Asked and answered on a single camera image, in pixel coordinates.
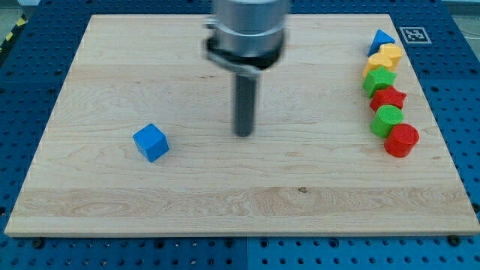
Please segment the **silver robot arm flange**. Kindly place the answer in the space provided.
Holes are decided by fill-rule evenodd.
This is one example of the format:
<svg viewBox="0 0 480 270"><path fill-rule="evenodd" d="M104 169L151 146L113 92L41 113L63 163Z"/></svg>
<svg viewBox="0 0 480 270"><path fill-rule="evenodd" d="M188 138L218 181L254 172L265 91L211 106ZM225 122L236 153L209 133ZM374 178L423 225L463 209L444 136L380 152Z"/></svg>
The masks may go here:
<svg viewBox="0 0 480 270"><path fill-rule="evenodd" d="M205 57L217 66L255 80L280 57L288 0L214 0L205 27Z"/></svg>

